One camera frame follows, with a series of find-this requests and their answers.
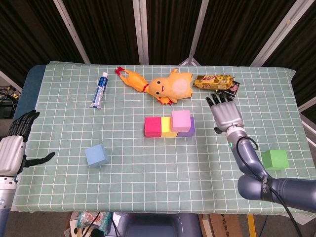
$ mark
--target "green cube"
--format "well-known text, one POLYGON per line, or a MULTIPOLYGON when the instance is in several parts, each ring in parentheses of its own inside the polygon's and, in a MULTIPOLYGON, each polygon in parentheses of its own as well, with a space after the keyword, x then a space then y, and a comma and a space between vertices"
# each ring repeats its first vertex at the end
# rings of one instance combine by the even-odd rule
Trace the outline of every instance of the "green cube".
POLYGON ((268 150, 262 153, 262 164, 266 170, 280 170, 289 167, 286 151, 268 150))

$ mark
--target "robot finger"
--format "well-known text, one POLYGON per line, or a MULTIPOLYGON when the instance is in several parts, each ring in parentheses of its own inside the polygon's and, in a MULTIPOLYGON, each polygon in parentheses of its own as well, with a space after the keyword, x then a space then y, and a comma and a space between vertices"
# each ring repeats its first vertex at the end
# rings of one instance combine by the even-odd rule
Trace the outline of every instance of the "robot finger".
POLYGON ((221 100, 222 103, 226 102, 226 99, 222 93, 219 93, 219 99, 221 100))
POLYGON ((23 117, 23 119, 20 121, 20 124, 18 124, 18 128, 17 128, 15 135, 21 135, 22 131, 25 129, 25 126, 27 126, 28 121, 34 115, 36 115, 36 113, 28 113, 25 117, 23 117))
POLYGON ((15 120, 12 123, 12 128, 9 130, 8 136, 17 135, 17 132, 18 132, 18 129, 20 127, 21 122, 24 121, 26 118, 32 116, 35 113, 36 113, 36 110, 32 110, 28 113, 23 114, 20 118, 15 120))
POLYGON ((206 101, 207 101, 209 107, 212 107, 212 106, 214 105, 214 103, 213 103, 213 101, 211 100, 211 98, 206 97, 206 101))
POLYGON ((38 164, 44 164, 48 161, 50 161, 55 155, 55 152, 51 152, 49 153, 47 156, 45 156, 44 158, 40 158, 40 159, 27 159, 25 161, 24 167, 28 168, 31 166, 35 166, 38 164))
POLYGON ((212 94, 212 97, 213 97, 213 100, 214 100, 215 105, 217 105, 217 104, 220 103, 219 100, 218 100, 218 98, 217 98, 217 96, 216 96, 216 94, 212 94))
POLYGON ((232 98, 231 98, 231 96, 227 96, 227 101, 228 101, 228 102, 233 101, 232 98))
POLYGON ((18 134, 23 137, 23 142, 27 142, 30 132, 31 132, 33 122, 35 119, 38 118, 39 115, 40 113, 37 112, 33 114, 31 117, 29 117, 26 121, 24 121, 24 124, 22 126, 23 129, 21 130, 21 133, 18 134))

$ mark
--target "yellow pole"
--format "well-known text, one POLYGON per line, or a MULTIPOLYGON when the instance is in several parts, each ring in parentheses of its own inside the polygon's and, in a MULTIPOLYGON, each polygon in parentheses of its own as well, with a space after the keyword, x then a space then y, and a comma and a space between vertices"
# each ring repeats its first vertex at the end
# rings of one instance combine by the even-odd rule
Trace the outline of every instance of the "yellow pole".
POLYGON ((249 235, 250 237, 257 237, 256 228, 255 228, 255 219, 252 214, 247 215, 248 218, 248 227, 249 227, 249 235))

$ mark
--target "green grid tablecloth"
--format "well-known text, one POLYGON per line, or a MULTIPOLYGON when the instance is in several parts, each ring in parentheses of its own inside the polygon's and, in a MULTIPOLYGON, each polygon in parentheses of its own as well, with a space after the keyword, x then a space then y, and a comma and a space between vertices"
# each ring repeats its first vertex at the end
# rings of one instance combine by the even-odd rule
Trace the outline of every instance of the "green grid tablecloth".
MULTIPOLYGON (((28 158, 50 152, 48 163, 23 170, 15 206, 23 211, 107 210, 126 212, 283 213, 278 204, 243 199, 237 191, 241 172, 225 136, 217 135, 205 97, 193 88, 191 99, 162 106, 152 96, 126 86, 117 65, 51 63, 39 92, 27 143, 28 158), (109 82, 102 109, 89 105, 102 72, 109 82), (196 135, 144 138, 144 117, 190 110, 196 135), (103 144, 110 163, 87 165, 86 148, 103 144)), ((123 66, 147 81, 168 76, 177 66, 123 66)), ((287 150, 290 168, 273 177, 315 179, 316 170, 286 68, 180 66, 197 75, 230 74, 241 83, 235 103, 258 155, 287 150)))

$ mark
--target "rubber chicken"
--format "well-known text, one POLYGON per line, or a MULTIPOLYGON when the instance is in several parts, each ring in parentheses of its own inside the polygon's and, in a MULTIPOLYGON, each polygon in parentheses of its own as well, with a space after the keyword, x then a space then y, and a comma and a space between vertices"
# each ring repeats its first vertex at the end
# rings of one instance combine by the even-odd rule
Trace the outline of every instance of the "rubber chicken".
POLYGON ((178 99, 191 97, 193 90, 191 82, 193 81, 192 73, 179 73, 175 68, 167 78, 155 78, 149 84, 149 91, 156 96, 168 97, 173 103, 178 99))
POLYGON ((155 93, 152 93, 151 90, 149 89, 149 84, 147 83, 146 79, 142 77, 141 75, 139 75, 138 73, 132 72, 130 70, 126 70, 122 67, 116 68, 115 73, 122 79, 122 81, 126 85, 133 87, 135 90, 152 95, 163 105, 172 104, 172 101, 168 97, 162 97, 155 93), (123 75, 121 75, 120 74, 121 72, 126 72, 128 74, 128 77, 124 77, 123 75))

